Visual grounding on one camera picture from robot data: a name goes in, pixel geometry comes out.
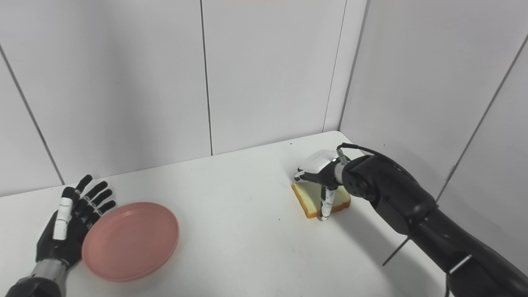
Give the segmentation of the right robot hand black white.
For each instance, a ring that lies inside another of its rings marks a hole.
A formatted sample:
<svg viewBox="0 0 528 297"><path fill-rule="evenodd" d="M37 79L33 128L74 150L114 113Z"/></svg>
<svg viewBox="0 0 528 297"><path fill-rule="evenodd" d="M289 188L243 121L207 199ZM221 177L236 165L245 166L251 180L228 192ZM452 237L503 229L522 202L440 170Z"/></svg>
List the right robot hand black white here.
<svg viewBox="0 0 528 297"><path fill-rule="evenodd" d="M312 154L294 176L292 189L307 218L328 220L334 212L350 207L351 196L342 182L344 163L336 151Z"/></svg>

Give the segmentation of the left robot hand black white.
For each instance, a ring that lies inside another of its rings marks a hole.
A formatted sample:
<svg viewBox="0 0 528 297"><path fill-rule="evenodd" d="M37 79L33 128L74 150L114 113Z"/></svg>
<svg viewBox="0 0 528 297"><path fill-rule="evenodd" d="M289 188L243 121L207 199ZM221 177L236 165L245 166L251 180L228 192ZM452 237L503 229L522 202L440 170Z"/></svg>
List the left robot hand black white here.
<svg viewBox="0 0 528 297"><path fill-rule="evenodd" d="M92 180L88 174L76 187L64 188L60 205L37 242L36 263L58 261L71 269L81 261L87 233L106 212L116 207L116 201L109 199L113 192L107 181L99 182L84 193Z"/></svg>

